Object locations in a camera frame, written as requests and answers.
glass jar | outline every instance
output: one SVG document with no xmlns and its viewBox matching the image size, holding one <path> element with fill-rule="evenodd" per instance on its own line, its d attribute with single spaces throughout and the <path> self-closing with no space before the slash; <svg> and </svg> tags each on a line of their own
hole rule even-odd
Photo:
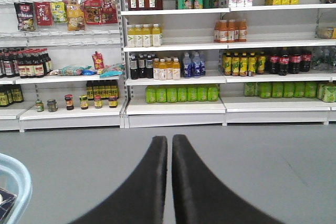
<svg viewBox="0 0 336 224">
<path fill-rule="evenodd" d="M 36 111 L 37 111 L 37 112 L 42 112 L 42 111 L 44 111 L 44 104 L 43 104 L 43 102 L 40 101 L 40 100 L 37 100 L 37 101 L 35 102 L 35 108 L 36 108 Z"/>
<path fill-rule="evenodd" d="M 72 94 L 67 94 L 64 96 L 65 103 L 67 105 L 67 110 L 73 110 L 75 108 L 74 102 L 72 100 Z"/>
<path fill-rule="evenodd" d="M 57 111 L 57 102 L 55 99 L 49 99 L 47 101 L 48 111 L 49 112 L 56 112 Z"/>
<path fill-rule="evenodd" d="M 81 95 L 79 97 L 79 102 L 80 102 L 80 108 L 82 110 L 87 110 L 89 108 L 89 104 L 88 104 L 88 96 L 86 94 Z"/>
</svg>

white shelf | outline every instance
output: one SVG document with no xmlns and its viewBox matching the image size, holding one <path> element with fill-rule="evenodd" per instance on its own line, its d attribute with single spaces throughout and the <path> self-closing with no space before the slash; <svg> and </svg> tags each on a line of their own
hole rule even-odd
<svg viewBox="0 0 336 224">
<path fill-rule="evenodd" d="M 204 13 L 228 13 L 229 8 L 212 9 L 168 9 L 168 10 L 129 10 L 122 11 L 121 16 L 135 15 L 167 15 L 167 14 L 204 14 Z"/>
<path fill-rule="evenodd" d="M 15 84 L 16 80 L 19 79 L 20 77 L 15 76 L 12 78 L 8 78 L 8 77 L 3 77 L 0 78 L 0 84 L 5 85 L 5 84 Z"/>
<path fill-rule="evenodd" d="M 146 86 L 146 85 L 177 85 L 177 84 L 208 84 L 208 83 L 225 83 L 224 76 L 217 70 L 207 70 L 205 76 L 200 78 L 183 78 L 180 80 L 154 80 L 142 78 L 137 80 L 128 79 L 127 86 Z"/>
<path fill-rule="evenodd" d="M 100 78 L 99 74 L 93 76 L 44 76 L 42 78 L 25 78 L 17 79 L 16 84 L 29 83 L 55 83 L 55 82 L 73 82 L 73 81 L 102 81 L 102 80 L 118 80 L 120 76 L 112 76 L 107 78 Z"/>
<path fill-rule="evenodd" d="M 221 100 L 216 102 L 177 102 L 151 103 L 145 98 L 132 99 L 126 110 L 127 115 L 165 115 L 165 114 L 224 114 Z"/>
</svg>

hanging packaged food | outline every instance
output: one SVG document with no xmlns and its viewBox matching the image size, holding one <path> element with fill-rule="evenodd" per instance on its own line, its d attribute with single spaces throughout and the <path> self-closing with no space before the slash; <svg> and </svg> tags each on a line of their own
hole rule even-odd
<svg viewBox="0 0 336 224">
<path fill-rule="evenodd" d="M 85 20 L 88 25 L 101 25 L 103 0 L 86 0 L 84 2 Z"/>
<path fill-rule="evenodd" d="M 16 17 L 18 20 L 17 28 L 20 31 L 35 31 L 34 27 L 34 8 L 32 3 L 14 3 Z"/>
<path fill-rule="evenodd" d="M 66 23 L 67 14 L 65 11 L 65 4 L 63 2 L 50 3 L 51 14 L 55 23 Z"/>
<path fill-rule="evenodd" d="M 52 26 L 50 2 L 34 2 L 37 26 Z"/>
</svg>

store shelf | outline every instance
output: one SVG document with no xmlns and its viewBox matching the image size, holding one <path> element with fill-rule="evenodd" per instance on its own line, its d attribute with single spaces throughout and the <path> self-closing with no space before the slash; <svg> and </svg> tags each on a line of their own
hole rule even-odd
<svg viewBox="0 0 336 224">
<path fill-rule="evenodd" d="M 112 76 L 107 78 L 100 78 L 99 74 L 93 76 L 44 76 L 42 78 L 25 78 L 17 79 L 16 84 L 29 83 L 55 83 L 55 82 L 74 82 L 74 81 L 102 81 L 102 80 L 118 80 L 120 76 Z"/>
<path fill-rule="evenodd" d="M 136 15 L 168 15 L 168 14 L 205 14 L 205 13 L 228 13 L 229 8 L 212 8 L 212 9 L 168 9 L 168 10 L 132 10 L 123 11 L 121 16 Z"/>
<path fill-rule="evenodd" d="M 17 79 L 19 79 L 20 77 L 12 77 L 12 78 L 8 78 L 8 77 L 3 77 L 0 78 L 0 85 L 5 85 L 5 84 L 15 84 L 15 82 L 17 81 Z"/>
<path fill-rule="evenodd" d="M 145 85 L 178 85 L 178 84 L 208 84 L 208 83 L 225 83 L 224 76 L 217 70 L 207 70 L 206 75 L 200 78 L 181 78 L 180 80 L 154 80 L 142 78 L 138 80 L 128 79 L 127 86 L 145 86 Z"/>
</svg>

packaged snack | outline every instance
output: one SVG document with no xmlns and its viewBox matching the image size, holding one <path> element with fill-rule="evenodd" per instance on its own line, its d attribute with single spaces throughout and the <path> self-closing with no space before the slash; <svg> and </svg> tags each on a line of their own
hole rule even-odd
<svg viewBox="0 0 336 224">
<path fill-rule="evenodd" d="M 65 12 L 65 4 L 63 2 L 50 3 L 51 14 L 55 23 L 66 23 L 67 14 Z"/>
<path fill-rule="evenodd" d="M 37 26 L 52 26 L 50 2 L 34 2 Z"/>
<path fill-rule="evenodd" d="M 84 2 L 85 20 L 88 25 L 101 25 L 103 0 L 86 0 Z"/>
<path fill-rule="evenodd" d="M 104 62 L 103 62 L 103 55 L 98 53 L 97 51 L 92 55 L 94 68 L 95 69 L 103 69 L 104 68 Z"/>
<path fill-rule="evenodd" d="M 113 24 L 118 22 L 115 0 L 103 0 L 101 9 L 101 21 L 103 24 Z"/>
<path fill-rule="evenodd" d="M 32 3 L 14 3 L 16 17 L 19 22 L 17 28 L 20 31 L 35 31 L 34 9 Z"/>
<path fill-rule="evenodd" d="M 68 16 L 68 31 L 85 30 L 84 12 L 82 11 L 80 5 L 68 4 L 67 16 Z"/>
</svg>

